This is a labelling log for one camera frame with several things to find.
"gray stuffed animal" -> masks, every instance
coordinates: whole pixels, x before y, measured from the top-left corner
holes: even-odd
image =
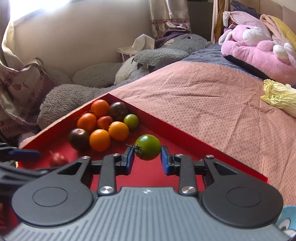
[[[62,84],[47,94],[40,106],[37,123],[41,129],[44,129],[52,122],[91,99],[119,86],[131,83],[157,68],[182,60],[192,52],[208,46],[210,46],[210,43],[201,36],[183,34],[167,41],[159,49],[140,51],[122,66],[120,64],[104,63],[81,70],[72,79],[73,83],[79,83],[80,85]],[[102,71],[104,68],[108,69],[108,73]]]
[[[182,60],[193,52],[207,48],[210,45],[210,42],[199,35],[182,34],[170,39],[158,49],[142,50],[134,57],[128,59],[127,63],[123,64],[115,76],[114,84],[117,85],[121,81],[126,80],[133,71],[141,68],[142,66],[144,66],[144,68],[148,68],[151,73],[156,69]]]

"floral curtain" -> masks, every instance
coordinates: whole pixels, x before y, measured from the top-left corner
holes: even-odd
[[[14,25],[13,22],[8,22],[9,0],[2,0],[0,9],[4,11],[0,15],[0,30],[3,34],[0,61],[0,136],[16,145],[20,134],[38,130],[40,105],[55,84],[42,69],[40,59],[32,59],[24,64],[15,55]]]
[[[229,4],[232,0],[214,0],[213,20],[212,20],[212,35],[211,43],[218,43],[220,36],[223,33],[223,12],[228,11]]]
[[[172,33],[191,33],[187,0],[149,0],[149,6],[155,39]]]

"window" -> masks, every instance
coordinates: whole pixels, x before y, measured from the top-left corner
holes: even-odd
[[[71,0],[10,0],[10,19],[16,21],[39,9],[53,11]]]

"crumpled yellow fabric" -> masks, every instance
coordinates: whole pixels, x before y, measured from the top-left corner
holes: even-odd
[[[293,33],[293,31],[277,17],[270,17],[277,25],[279,31],[281,31],[285,35],[285,37],[291,42],[291,44],[294,46],[294,49],[296,50],[296,35]]]
[[[268,79],[264,80],[263,84],[265,95],[260,98],[267,104],[279,108],[296,118],[296,89],[289,84],[284,85]]]

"small red tomato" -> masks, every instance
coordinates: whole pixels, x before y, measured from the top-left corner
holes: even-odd
[[[49,161],[51,167],[62,167],[68,163],[68,160],[59,152],[53,153]]]
[[[104,129],[104,130],[108,131],[109,126],[112,122],[113,122],[113,119],[111,116],[103,116],[98,119],[97,124],[100,129]]]

